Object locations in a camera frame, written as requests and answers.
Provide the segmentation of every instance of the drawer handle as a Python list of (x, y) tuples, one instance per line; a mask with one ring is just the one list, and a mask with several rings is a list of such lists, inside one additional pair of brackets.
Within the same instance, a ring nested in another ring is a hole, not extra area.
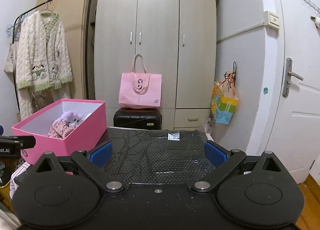
[(189, 122), (197, 122), (199, 120), (199, 118), (188, 118)]

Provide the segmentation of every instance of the wooden floor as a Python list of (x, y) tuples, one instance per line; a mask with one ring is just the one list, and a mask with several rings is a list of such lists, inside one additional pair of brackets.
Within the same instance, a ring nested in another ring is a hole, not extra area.
[(310, 175), (299, 187), (305, 204), (296, 225), (301, 230), (320, 230), (320, 187)]

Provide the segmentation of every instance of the clothes rack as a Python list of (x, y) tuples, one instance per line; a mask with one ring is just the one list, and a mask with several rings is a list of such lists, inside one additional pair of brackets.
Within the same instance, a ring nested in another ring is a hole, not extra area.
[[(23, 14), (21, 14), (21, 16), (25, 15), (26, 13), (31, 12), (32, 10), (50, 3), (54, 0), (46, 0), (45, 2), (43, 2), (42, 4), (38, 4), (37, 6), (29, 9), (28, 11), (24, 12)], [(86, 89), (86, 96), (87, 99), (89, 99), (89, 90), (88, 90), (88, 29), (89, 29), (89, 15), (90, 15), (90, 8), (91, 8), (91, 0), (88, 1), (88, 9), (87, 9), (87, 20), (86, 20), (86, 24), (85, 24), (85, 43), (84, 43), (84, 73), (85, 73), (85, 89)], [(18, 21), (19, 17), (16, 18), (14, 25), (13, 25), (13, 36), (12, 36), (12, 43), (14, 43), (14, 29), (15, 29), (15, 25), (16, 22)], [(14, 90), (16, 93), (16, 100), (17, 100), (17, 105), (18, 105), (18, 109), (20, 111), (20, 106), (19, 106), (19, 100), (18, 100), (18, 91), (17, 91), (17, 86), (16, 86), (16, 80), (15, 80), (15, 74), (13, 74), (13, 79), (14, 79)]]

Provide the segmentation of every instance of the blue gripper pad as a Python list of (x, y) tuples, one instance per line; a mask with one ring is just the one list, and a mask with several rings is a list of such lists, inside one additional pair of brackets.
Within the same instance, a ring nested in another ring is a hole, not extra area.
[(231, 153), (213, 141), (204, 143), (204, 155), (213, 164), (218, 167), (223, 164), (231, 155)]
[(102, 168), (112, 157), (111, 142), (104, 142), (86, 154), (89, 161)]

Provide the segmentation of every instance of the black bag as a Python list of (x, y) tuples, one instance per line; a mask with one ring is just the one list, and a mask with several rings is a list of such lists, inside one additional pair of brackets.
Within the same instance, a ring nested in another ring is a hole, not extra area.
[(131, 109), (120, 108), (113, 117), (113, 126), (161, 130), (162, 115), (156, 108)]

